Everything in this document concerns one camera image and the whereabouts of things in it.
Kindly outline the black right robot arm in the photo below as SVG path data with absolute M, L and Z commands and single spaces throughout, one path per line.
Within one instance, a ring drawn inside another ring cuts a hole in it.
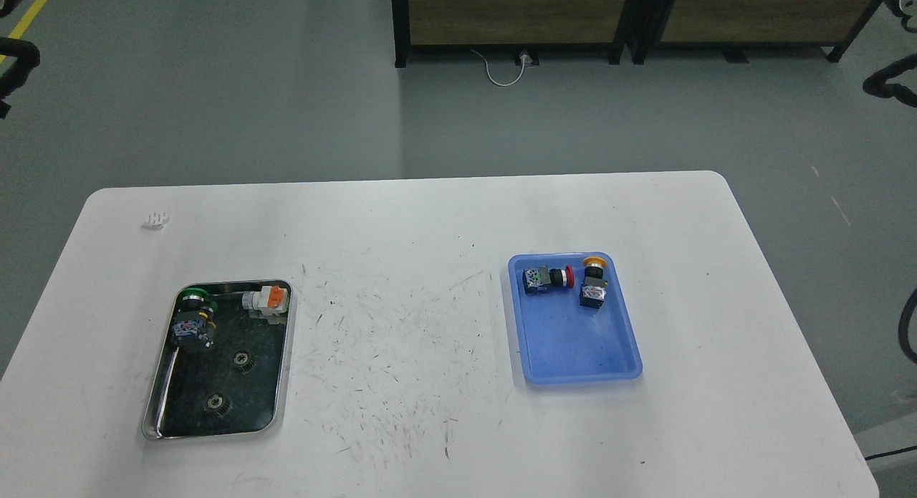
M 892 15 L 898 18 L 903 30 L 914 34 L 916 32 L 916 0 L 881 0 L 882 3 L 890 9 Z M 909 106 L 916 107 L 915 91 L 904 84 L 893 82 L 905 72 L 914 70 L 916 67 L 916 54 L 907 55 L 907 57 L 888 64 L 887 67 L 881 68 L 874 72 L 863 83 L 863 90 L 873 97 L 881 99 L 892 99 Z

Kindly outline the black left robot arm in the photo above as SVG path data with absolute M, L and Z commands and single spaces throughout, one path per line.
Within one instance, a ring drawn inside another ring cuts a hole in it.
M 40 65 L 42 55 L 35 44 L 27 40 L 9 37 L 1 38 L 1 54 L 13 58 L 13 64 L 1 77 L 1 119 L 6 119 L 11 109 L 5 99 L 25 85 L 27 78 Z

